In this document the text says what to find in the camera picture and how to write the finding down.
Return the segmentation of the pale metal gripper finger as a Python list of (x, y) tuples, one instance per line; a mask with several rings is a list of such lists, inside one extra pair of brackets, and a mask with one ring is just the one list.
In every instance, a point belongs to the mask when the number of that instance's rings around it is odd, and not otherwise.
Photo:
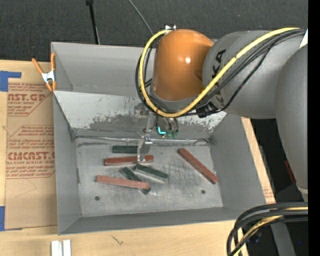
[(143, 103), (139, 103), (133, 109), (133, 123), (136, 124), (140, 120), (147, 117), (147, 108)]
[(146, 160), (146, 155), (153, 144), (150, 134), (145, 134), (141, 136), (137, 145), (137, 162), (143, 162)]

